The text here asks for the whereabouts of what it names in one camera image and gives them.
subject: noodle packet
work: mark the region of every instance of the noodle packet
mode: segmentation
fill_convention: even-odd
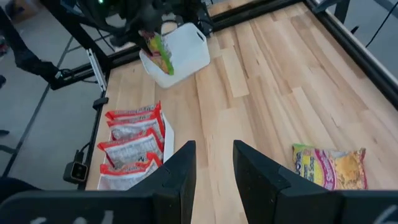
[[[118,120],[122,121],[125,119],[135,118],[136,116],[144,115],[147,113],[155,113],[156,111],[160,111],[160,115],[162,115],[162,105],[160,102],[143,106],[142,108],[136,110],[115,110],[115,111],[108,111],[106,112],[105,116],[110,120]]]
[[[99,184],[106,190],[129,190],[162,165],[156,154],[148,152],[146,157],[146,162],[133,162],[123,165],[120,169],[101,164]]]
[[[168,75],[174,75],[174,68],[171,62],[171,51],[167,44],[165,43],[165,39],[156,32],[146,32],[144,30],[139,31],[140,35],[146,40],[148,48],[151,55],[148,55],[147,52],[144,53],[153,61],[162,71]]]
[[[293,145],[296,173],[328,190],[367,189],[363,165],[366,150],[342,152]]]
[[[101,142],[98,148],[106,153],[109,163],[118,168],[132,162],[147,161],[147,152],[155,153],[162,160],[164,144],[159,140],[153,128],[149,128],[130,139]]]
[[[165,126],[159,110],[150,113],[131,116],[129,119],[108,121],[111,128],[112,139],[129,139],[131,136],[153,128],[161,142],[165,138]]]

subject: white plastic bin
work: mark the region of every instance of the white plastic bin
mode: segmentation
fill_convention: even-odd
[[[164,41],[172,54],[174,75],[164,73],[142,50],[139,52],[146,72],[162,88],[176,84],[210,63],[206,37],[192,23],[184,24],[167,34]]]

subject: metal frame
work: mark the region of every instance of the metal frame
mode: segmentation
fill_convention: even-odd
[[[104,73],[102,72],[100,63],[91,49],[86,50],[88,59],[90,60],[91,67],[93,67],[95,78],[97,79],[101,91],[106,91],[108,86],[105,81]]]
[[[65,9],[54,4],[52,0],[41,0],[43,5],[60,21],[60,23],[76,38],[76,40],[85,48],[91,49],[97,56],[104,71],[106,82],[109,80],[110,70],[118,66],[139,60],[139,48],[131,47],[122,50],[110,56],[106,56],[104,52],[95,44],[95,42],[88,36],[88,34],[77,26],[78,19],[68,20]],[[383,95],[398,109],[398,86],[390,80],[385,71],[369,56],[369,54],[355,42],[350,34],[348,34],[334,18],[331,18],[327,12],[320,11],[315,13],[318,3],[315,0],[256,0],[249,2],[243,6],[230,9],[226,12],[213,16],[211,19],[214,22],[213,31],[225,29],[234,26],[244,21],[248,21],[257,16],[269,13],[284,7],[304,2],[304,4],[314,13],[316,18],[323,24],[329,33],[338,41],[338,43],[345,49],[348,55],[359,65],[363,72],[369,79],[380,89]],[[344,22],[345,14],[348,10],[349,0],[343,0],[336,5],[336,17]],[[94,75],[93,69],[89,63],[74,68],[76,73],[73,77],[65,77],[64,83],[58,86],[52,86],[53,89],[61,88],[63,86],[81,81],[83,79],[92,77]],[[106,92],[101,93],[101,97],[105,97]],[[99,122],[101,119],[102,106],[97,110],[93,132],[90,138],[90,146],[88,148],[85,164],[90,167],[91,158],[95,149],[96,135],[98,131]],[[78,186],[79,189],[85,189],[85,183]]]
[[[68,13],[67,10],[61,6],[61,4],[55,4],[52,0],[40,0],[42,4],[51,12],[51,14],[66,28],[69,33],[80,43],[80,45],[86,50],[91,49],[95,55],[97,55],[99,64],[105,72],[109,72],[111,69],[118,66],[139,60],[139,48],[132,47],[122,52],[116,52],[107,56],[96,44],[87,32],[81,27],[81,24],[86,26],[100,29],[96,24],[89,21],[87,18],[82,16]],[[213,22],[215,23],[215,29],[213,32],[224,29],[229,26],[233,26],[241,22],[241,18],[248,20],[260,16],[264,13],[268,13],[270,10],[275,11],[283,7],[295,4],[302,0],[280,0],[280,1],[253,1],[245,4],[244,6],[231,9],[227,12],[213,16]],[[336,4],[335,16],[344,22],[346,13],[348,10],[350,0],[323,0],[322,5],[318,5],[314,11],[324,11],[327,6]],[[82,81],[86,78],[94,76],[95,73],[91,67],[91,63],[80,65],[79,67],[73,68],[72,73],[69,76],[63,76],[57,83],[50,83],[51,89],[58,90],[59,88],[74,84]]]

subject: wooden table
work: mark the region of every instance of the wooden table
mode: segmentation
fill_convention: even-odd
[[[212,15],[244,4],[214,5]],[[192,223],[245,223],[234,180],[233,140],[293,169],[292,144],[367,148],[370,189],[398,189],[398,112],[304,4],[243,22],[208,39],[211,63],[164,90],[140,61],[113,70],[96,144],[109,139],[103,116],[157,101],[175,148],[197,142]],[[87,190],[104,153],[95,150]]]

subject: yellow noodle packet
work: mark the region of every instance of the yellow noodle packet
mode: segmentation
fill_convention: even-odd
[[[293,144],[296,173],[328,190],[367,189],[363,166],[366,149],[342,152]]]
[[[171,62],[171,51],[164,38],[156,32],[146,32],[140,30],[140,35],[145,38],[152,56],[144,52],[152,62],[154,62],[164,73],[174,75],[174,67]]]

